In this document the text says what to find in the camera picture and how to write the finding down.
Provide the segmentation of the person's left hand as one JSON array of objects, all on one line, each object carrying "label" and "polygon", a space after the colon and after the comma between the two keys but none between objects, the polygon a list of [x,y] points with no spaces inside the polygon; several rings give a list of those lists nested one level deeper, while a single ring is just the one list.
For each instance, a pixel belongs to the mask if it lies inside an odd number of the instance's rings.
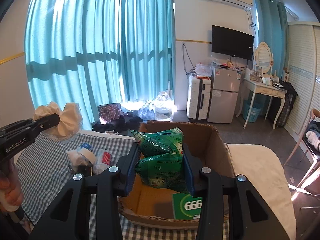
[{"label": "person's left hand", "polygon": [[18,178],[15,164],[9,165],[9,174],[6,176],[1,172],[1,190],[4,191],[6,201],[13,206],[20,206],[23,202],[23,192]]}]

